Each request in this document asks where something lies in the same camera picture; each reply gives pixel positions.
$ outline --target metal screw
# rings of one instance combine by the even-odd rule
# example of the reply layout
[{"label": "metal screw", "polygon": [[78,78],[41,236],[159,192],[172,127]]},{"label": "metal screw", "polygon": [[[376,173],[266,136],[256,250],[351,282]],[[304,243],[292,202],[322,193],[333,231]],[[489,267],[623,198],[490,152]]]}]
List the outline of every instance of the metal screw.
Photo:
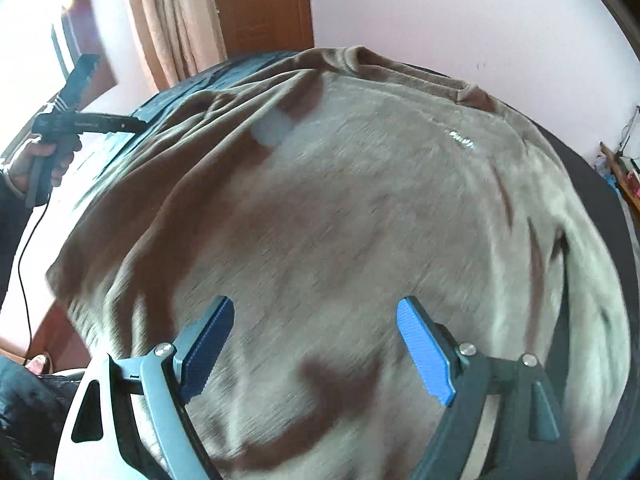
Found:
[{"label": "metal screw", "polygon": [[174,346],[171,343],[160,343],[154,349],[154,354],[156,354],[158,357],[166,357],[173,351]]},{"label": "metal screw", "polygon": [[538,358],[532,354],[524,354],[522,356],[522,362],[525,366],[529,366],[531,368],[538,366]]},{"label": "metal screw", "polygon": [[460,350],[460,353],[462,355],[467,356],[467,357],[471,357],[472,355],[476,355],[476,352],[478,351],[476,346],[473,345],[472,343],[462,343],[458,347],[458,350]]}]

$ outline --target blue gripper pad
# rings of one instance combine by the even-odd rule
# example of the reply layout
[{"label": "blue gripper pad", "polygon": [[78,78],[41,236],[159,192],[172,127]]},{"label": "blue gripper pad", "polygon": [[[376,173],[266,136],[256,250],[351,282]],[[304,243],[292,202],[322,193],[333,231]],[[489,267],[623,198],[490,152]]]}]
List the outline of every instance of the blue gripper pad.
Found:
[{"label": "blue gripper pad", "polygon": [[234,304],[217,297],[197,322],[185,327],[174,345],[174,372],[178,394],[185,404],[202,393],[234,325]]},{"label": "blue gripper pad", "polygon": [[427,391],[449,406],[456,395],[451,380],[451,359],[454,351],[437,333],[435,323],[429,318],[418,300],[404,298],[398,303],[398,330],[406,344]]}]

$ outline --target person's arm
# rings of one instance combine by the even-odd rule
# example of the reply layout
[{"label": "person's arm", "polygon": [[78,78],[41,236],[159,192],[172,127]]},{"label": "person's arm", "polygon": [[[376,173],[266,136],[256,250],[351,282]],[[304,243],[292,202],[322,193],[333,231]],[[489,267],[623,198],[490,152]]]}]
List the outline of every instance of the person's arm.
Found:
[{"label": "person's arm", "polygon": [[[74,148],[82,148],[80,139]],[[36,156],[49,156],[55,144],[45,144],[30,139],[16,153],[12,162],[1,169],[0,174],[0,308],[9,285],[11,269],[20,238],[31,216],[31,209],[24,206],[24,194],[29,189],[31,165]],[[51,172],[51,183],[59,186],[74,154],[69,153]]]}]

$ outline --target white cuff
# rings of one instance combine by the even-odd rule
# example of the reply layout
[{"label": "white cuff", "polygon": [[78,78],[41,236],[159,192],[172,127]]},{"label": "white cuff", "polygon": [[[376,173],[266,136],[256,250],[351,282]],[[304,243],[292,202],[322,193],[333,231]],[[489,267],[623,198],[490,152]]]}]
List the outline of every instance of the white cuff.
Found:
[{"label": "white cuff", "polygon": [[6,183],[6,186],[12,191],[12,193],[18,198],[24,200],[24,193],[21,192],[17,187],[15,187],[13,182],[11,182],[11,179],[9,178],[8,168],[6,166],[1,166],[0,173],[2,173],[4,182]]}]

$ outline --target sweatshirt sleeve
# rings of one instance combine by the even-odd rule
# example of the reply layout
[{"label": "sweatshirt sleeve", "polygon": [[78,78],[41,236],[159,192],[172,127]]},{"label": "sweatshirt sleeve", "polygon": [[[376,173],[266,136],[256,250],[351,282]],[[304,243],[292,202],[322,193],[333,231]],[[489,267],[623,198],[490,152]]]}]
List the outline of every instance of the sweatshirt sleeve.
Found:
[{"label": "sweatshirt sleeve", "polygon": [[0,308],[9,285],[15,251],[32,211],[25,208],[24,200],[9,188],[2,172],[0,169]]}]

